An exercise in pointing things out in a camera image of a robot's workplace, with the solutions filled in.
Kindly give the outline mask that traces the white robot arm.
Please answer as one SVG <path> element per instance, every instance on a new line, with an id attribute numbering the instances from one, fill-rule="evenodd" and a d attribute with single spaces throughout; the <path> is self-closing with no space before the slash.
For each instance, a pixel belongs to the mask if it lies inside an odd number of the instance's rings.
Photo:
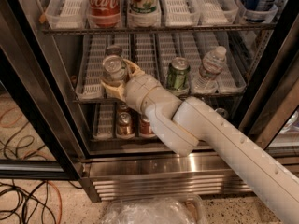
<path id="1" fill-rule="evenodd" d="M 109 96 L 149 118 L 153 132 L 180 156 L 208 142 L 284 224 L 299 224 L 297 176 L 203 101 L 182 101 L 137 64 L 124 62 L 128 81 L 101 81 Z"/>

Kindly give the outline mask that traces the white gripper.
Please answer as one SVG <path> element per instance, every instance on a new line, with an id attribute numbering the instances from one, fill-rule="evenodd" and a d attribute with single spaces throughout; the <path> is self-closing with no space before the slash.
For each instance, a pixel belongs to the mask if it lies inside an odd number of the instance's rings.
<path id="1" fill-rule="evenodd" d="M 130 60 L 124 59 L 125 80 L 129 80 L 125 86 L 121 82 L 112 86 L 102 81 L 101 84 L 110 98 L 125 99 L 125 103 L 139 114 L 148 114 L 150 111 L 158 110 L 161 104 L 153 97 L 162 87 L 161 83 L 145 72 Z"/>

